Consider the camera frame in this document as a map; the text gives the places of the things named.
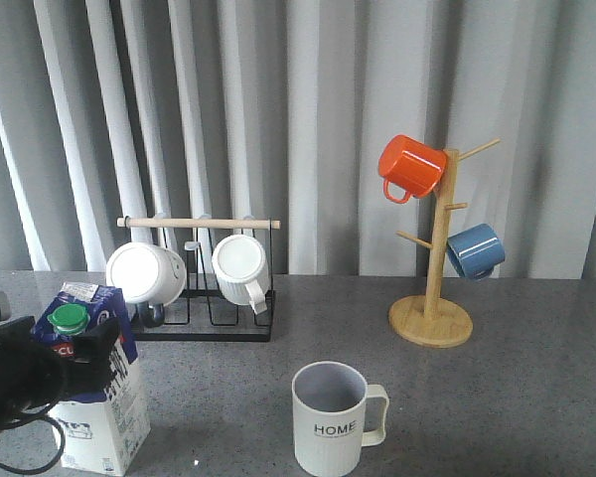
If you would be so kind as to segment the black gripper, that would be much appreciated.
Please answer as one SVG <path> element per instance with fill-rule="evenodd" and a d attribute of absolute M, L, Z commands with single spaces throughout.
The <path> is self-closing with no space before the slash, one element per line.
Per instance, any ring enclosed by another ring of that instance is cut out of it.
<path fill-rule="evenodd" d="M 109 356 L 120 334 L 110 318 L 77 335 L 64 359 L 33 339 L 32 316 L 0 325 L 0 432 L 44 416 L 60 398 L 102 391 L 113 378 Z"/>

